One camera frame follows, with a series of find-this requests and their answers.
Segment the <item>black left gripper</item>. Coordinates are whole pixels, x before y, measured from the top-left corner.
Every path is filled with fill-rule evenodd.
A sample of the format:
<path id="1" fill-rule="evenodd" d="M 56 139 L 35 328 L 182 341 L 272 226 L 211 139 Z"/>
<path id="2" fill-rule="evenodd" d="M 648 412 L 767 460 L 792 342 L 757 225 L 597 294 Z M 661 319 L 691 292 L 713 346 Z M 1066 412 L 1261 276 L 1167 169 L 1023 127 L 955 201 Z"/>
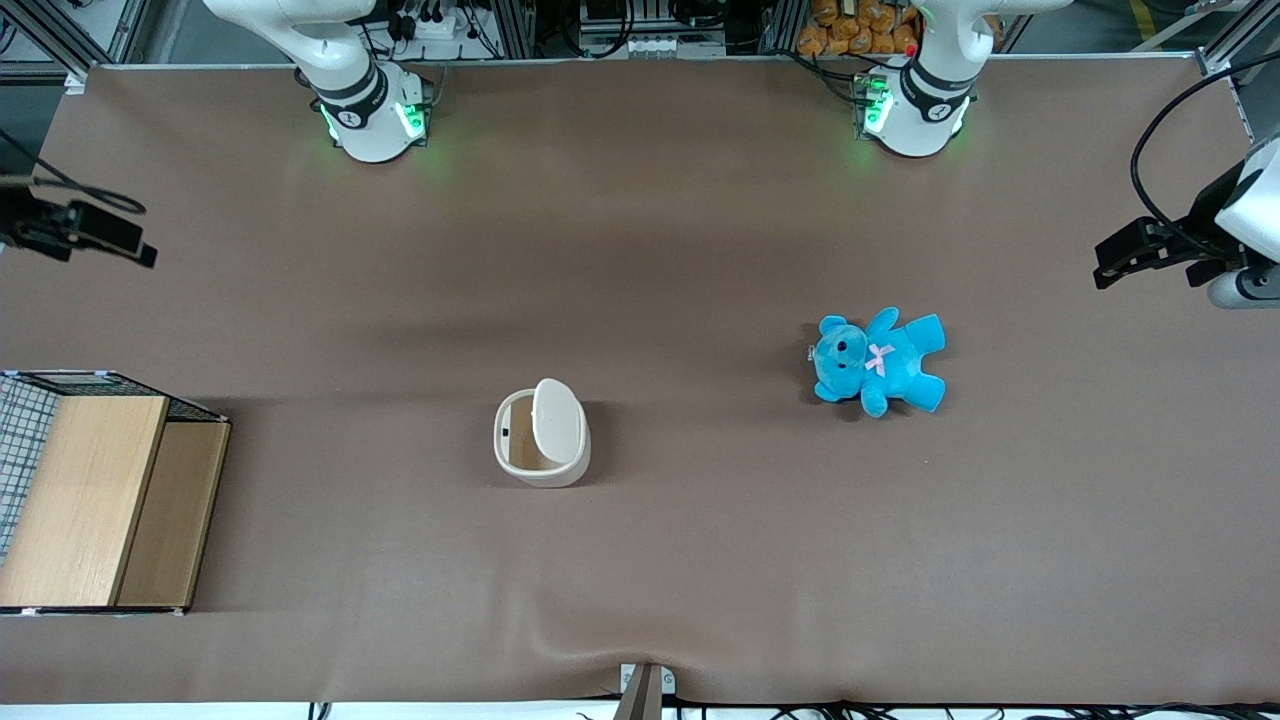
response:
<path id="1" fill-rule="evenodd" d="M 1242 273 L 1248 279 L 1253 251 L 1217 220 L 1217 215 L 1235 193 L 1244 165 L 1244 160 L 1238 161 L 1206 186 L 1183 218 L 1183 229 L 1204 246 L 1185 269 L 1187 282 L 1193 288 L 1212 286 L 1217 290 L 1239 290 Z M 1192 251 L 1170 251 L 1169 237 L 1170 233 L 1149 217 L 1137 218 L 1112 233 L 1094 247 L 1094 287 L 1107 290 L 1138 272 L 1190 261 Z"/>

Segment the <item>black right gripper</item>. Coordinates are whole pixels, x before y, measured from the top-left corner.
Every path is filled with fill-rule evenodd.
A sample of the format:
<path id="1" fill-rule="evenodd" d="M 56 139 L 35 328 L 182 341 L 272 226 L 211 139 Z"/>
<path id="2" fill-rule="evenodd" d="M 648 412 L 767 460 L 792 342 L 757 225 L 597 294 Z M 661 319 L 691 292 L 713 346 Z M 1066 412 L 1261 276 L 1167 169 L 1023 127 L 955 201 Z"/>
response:
<path id="1" fill-rule="evenodd" d="M 143 229 L 133 222 L 92 204 L 68 205 L 68 241 L 64 208 L 33 196 L 28 176 L 1 178 L 1 242 L 4 247 L 37 252 L 68 263 L 73 247 L 92 249 L 155 268 L 157 250 L 142 241 Z"/>

